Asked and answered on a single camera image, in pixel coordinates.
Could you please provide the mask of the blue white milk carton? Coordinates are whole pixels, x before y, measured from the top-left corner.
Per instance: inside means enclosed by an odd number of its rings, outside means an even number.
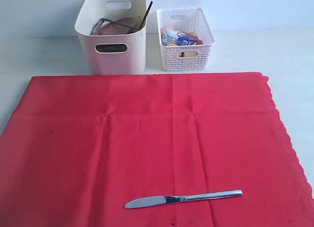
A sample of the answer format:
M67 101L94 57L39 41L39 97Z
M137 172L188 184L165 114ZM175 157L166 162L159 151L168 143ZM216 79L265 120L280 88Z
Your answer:
M195 39L185 33L177 30L166 29L162 35L161 43L164 46L175 44L177 46L192 46L196 45L198 39Z

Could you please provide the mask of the brown wooden plate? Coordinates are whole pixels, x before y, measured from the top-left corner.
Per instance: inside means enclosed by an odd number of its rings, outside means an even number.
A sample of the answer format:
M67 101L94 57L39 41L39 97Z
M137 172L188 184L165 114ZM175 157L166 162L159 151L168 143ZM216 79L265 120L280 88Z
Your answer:
M116 20L119 23L138 28L141 23L141 17L127 17ZM133 33L131 29L104 21L102 35L125 35ZM126 44L97 44L95 49L99 53L119 53L127 51Z

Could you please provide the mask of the wooden chopstick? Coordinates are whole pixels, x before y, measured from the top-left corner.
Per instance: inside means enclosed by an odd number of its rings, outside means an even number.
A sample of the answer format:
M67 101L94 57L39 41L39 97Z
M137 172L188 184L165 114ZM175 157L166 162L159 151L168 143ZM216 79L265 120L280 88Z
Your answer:
M119 23L117 21L113 21L113 20L110 20L110 19L107 19L107 18L100 18L100 20L106 21L106 22L110 22L110 23L113 23L113 24L116 24L116 25L119 25L119 26L123 26L123 27L129 28L129 29L133 29L133 30L136 30L136 31L139 30L138 28L135 28L133 26L125 25L125 24L122 24L122 23Z
M139 31L139 30L142 29L142 27L144 26L144 24L146 22L147 16L148 16L148 14L149 14L149 12L150 12L150 10L152 8L152 5L153 5L153 1L150 1L149 6L148 6L148 8L147 8L147 10L146 10L146 12L145 12L145 14L143 16L143 19L142 19L139 27L138 28L136 28L136 27L131 28L132 32L136 32L136 31Z

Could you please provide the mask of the wooden spoon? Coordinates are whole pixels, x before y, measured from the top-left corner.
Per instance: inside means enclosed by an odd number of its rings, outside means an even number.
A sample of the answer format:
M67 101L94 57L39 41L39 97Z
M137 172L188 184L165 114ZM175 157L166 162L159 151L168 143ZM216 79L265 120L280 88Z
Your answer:
M103 26L104 26L104 20L99 19L98 22L94 25L91 35L102 35L103 34Z

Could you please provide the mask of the cream plastic bin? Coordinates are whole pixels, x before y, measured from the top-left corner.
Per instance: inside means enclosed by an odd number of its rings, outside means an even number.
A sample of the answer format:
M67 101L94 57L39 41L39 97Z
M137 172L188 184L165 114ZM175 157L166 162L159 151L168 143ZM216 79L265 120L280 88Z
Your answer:
M146 0L85 0L75 31L96 75L136 75L146 67L146 25L142 22ZM133 33L93 35L100 19L136 18Z

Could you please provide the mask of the white perforated plastic basket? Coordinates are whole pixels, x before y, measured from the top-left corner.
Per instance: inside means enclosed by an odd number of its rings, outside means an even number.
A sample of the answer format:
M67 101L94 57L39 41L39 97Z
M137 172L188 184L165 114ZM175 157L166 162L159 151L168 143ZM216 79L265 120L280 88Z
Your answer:
M157 25L162 66L165 71L195 71L207 67L215 39L201 8L158 9ZM166 29L177 30L196 37L198 43L192 46L164 46L161 38ZM197 52L198 55L196 57L178 57L180 52L192 51Z

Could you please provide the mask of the red table cloth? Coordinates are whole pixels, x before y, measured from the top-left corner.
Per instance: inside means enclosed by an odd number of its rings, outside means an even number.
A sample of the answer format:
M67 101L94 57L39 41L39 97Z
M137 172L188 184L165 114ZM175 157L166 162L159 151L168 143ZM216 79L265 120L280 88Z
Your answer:
M260 73L33 77L0 138L3 227L311 227ZM125 209L151 196L243 195Z

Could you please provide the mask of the silver table knife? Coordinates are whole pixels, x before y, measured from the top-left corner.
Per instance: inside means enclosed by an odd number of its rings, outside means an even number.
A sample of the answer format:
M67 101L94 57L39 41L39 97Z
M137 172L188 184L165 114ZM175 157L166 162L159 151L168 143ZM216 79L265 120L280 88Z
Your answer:
M188 196L151 196L132 200L124 205L125 209L153 207L183 202L203 201L242 196L242 190L213 192Z

